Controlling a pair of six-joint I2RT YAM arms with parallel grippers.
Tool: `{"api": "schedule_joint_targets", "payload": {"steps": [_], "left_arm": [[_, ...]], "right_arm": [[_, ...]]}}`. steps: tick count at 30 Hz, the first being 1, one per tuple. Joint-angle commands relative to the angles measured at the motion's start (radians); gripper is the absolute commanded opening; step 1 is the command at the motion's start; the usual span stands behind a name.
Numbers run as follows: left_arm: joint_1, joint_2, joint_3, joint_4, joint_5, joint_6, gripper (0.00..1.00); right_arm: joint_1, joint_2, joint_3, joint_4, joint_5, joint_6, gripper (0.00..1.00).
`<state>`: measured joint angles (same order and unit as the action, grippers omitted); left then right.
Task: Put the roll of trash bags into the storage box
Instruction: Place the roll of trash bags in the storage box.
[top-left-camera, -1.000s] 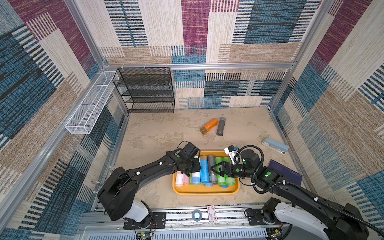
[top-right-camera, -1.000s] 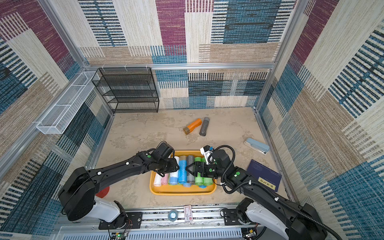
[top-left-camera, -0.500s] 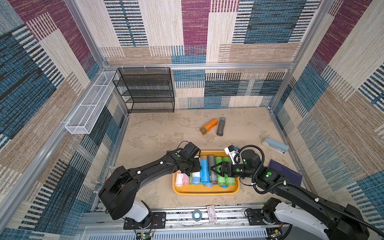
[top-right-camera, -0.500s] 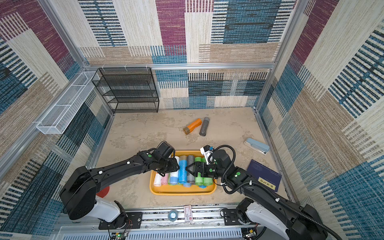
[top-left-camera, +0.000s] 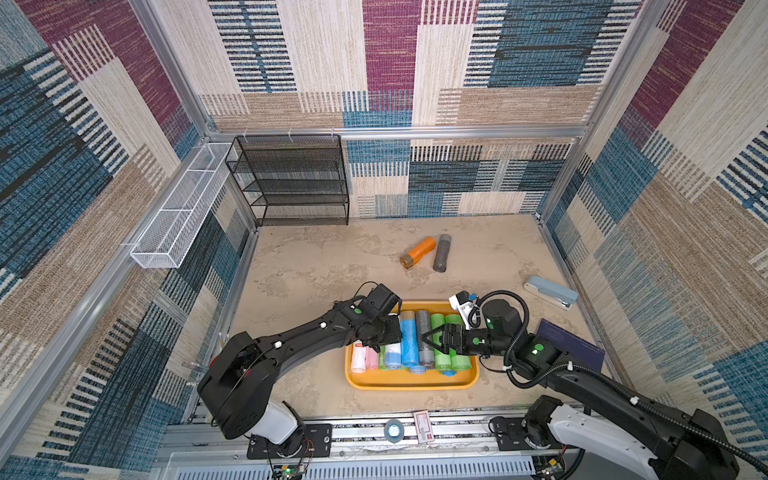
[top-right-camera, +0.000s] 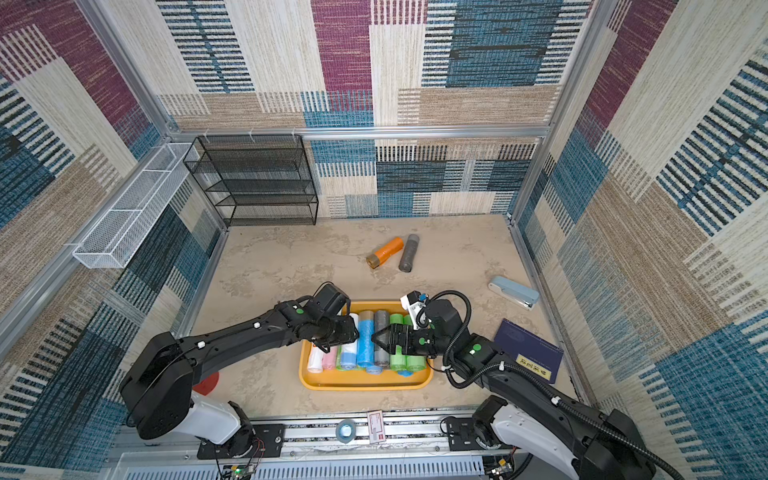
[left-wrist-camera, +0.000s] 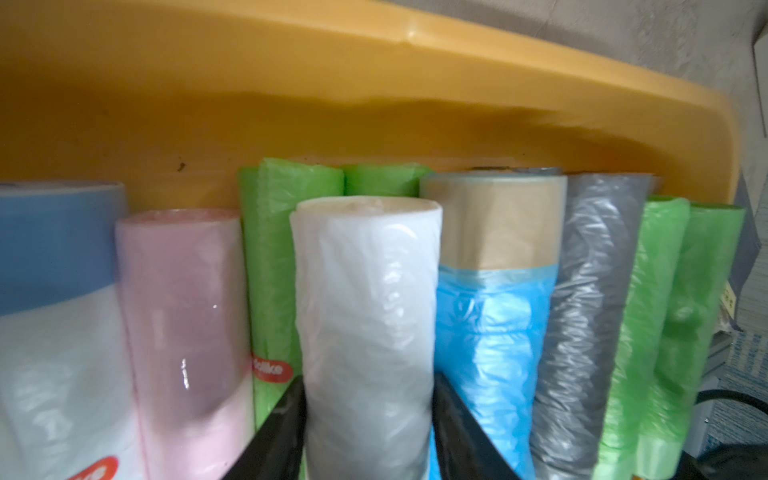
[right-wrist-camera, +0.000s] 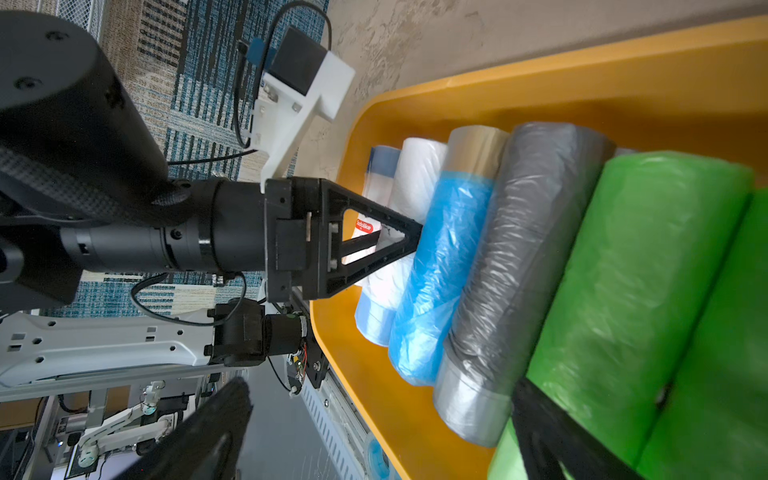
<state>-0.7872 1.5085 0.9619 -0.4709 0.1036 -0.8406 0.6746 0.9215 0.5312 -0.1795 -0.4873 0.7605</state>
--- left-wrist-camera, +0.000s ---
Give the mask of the light blue trash bag roll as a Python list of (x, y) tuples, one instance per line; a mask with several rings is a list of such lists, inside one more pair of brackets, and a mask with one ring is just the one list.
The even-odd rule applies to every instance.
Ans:
[(567, 179), (439, 173), (420, 195), (443, 208), (435, 368), (522, 479), (537, 368), (558, 274)]

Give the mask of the white blue trash bag roll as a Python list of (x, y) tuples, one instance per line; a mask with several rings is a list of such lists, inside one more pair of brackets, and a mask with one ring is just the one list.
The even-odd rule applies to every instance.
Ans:
[(117, 182), (1, 187), (1, 475), (142, 479)]

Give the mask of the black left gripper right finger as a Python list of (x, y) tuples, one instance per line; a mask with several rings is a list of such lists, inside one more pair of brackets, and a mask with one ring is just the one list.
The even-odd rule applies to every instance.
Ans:
[(434, 376), (432, 425), (438, 479), (520, 479), (443, 373)]

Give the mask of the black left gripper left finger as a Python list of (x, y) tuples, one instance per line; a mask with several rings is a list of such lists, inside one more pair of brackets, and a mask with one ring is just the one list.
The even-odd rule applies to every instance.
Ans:
[(297, 480), (304, 453), (307, 403), (296, 377), (223, 480)]

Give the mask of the dark grey trash bag roll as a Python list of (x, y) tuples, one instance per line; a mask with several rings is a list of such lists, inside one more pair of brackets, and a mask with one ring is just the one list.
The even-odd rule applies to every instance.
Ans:
[(480, 166), (471, 169), (473, 174), (507, 176), (559, 176), (563, 171), (558, 167), (507, 167)]

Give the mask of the pink trash bag roll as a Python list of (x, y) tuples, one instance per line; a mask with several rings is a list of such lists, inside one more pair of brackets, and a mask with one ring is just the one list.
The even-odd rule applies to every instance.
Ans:
[(152, 479), (220, 479), (255, 432), (240, 214), (147, 211), (116, 227)]

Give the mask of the short green trash bag roll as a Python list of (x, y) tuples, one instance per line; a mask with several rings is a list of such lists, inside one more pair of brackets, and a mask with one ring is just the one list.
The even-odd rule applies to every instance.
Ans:
[(433, 170), (418, 163), (356, 164), (342, 168), (347, 196), (418, 197), (420, 178)]

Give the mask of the white blue-end trash bag roll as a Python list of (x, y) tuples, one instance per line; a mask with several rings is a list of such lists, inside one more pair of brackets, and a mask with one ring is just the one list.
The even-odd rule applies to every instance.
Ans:
[(311, 479), (424, 479), (443, 211), (343, 196), (291, 214)]

